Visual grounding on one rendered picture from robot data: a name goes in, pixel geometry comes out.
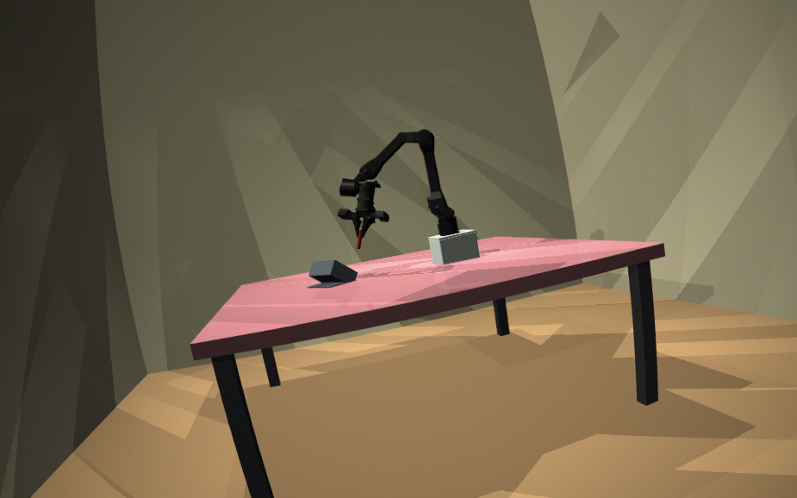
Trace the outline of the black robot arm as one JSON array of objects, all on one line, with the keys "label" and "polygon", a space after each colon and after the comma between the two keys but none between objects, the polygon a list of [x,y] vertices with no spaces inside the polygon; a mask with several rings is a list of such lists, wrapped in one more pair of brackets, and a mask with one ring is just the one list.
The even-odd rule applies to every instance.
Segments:
[{"label": "black robot arm", "polygon": [[[374,159],[368,161],[360,168],[360,173],[355,179],[342,178],[339,187],[341,196],[353,197],[355,195],[367,195],[374,198],[375,188],[382,188],[378,181],[365,182],[376,178],[382,170],[384,163],[390,159],[406,142],[417,142],[424,154],[427,175],[431,190],[431,197],[427,197],[429,209],[439,218],[440,236],[460,233],[454,210],[448,206],[445,196],[439,184],[439,176],[434,157],[434,135],[428,130],[418,132],[400,132]],[[364,182],[360,184],[359,182]],[[360,187],[360,188],[359,188]]]}]

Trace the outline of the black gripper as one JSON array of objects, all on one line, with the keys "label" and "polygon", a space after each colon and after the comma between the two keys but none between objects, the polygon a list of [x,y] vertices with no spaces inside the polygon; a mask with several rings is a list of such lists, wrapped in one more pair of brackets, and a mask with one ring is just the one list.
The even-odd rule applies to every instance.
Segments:
[{"label": "black gripper", "polygon": [[372,204],[374,205],[372,196],[359,195],[357,197],[357,200],[358,204],[357,207],[355,208],[356,212],[352,212],[349,209],[340,209],[338,216],[340,216],[340,218],[344,220],[352,220],[353,225],[355,227],[357,238],[358,238],[360,224],[362,222],[360,220],[360,217],[363,217],[364,219],[361,231],[361,238],[363,238],[369,226],[372,223],[375,223],[375,218],[379,219],[380,221],[388,222],[389,215],[385,211],[379,211],[379,210],[376,210],[375,213],[371,213]]}]

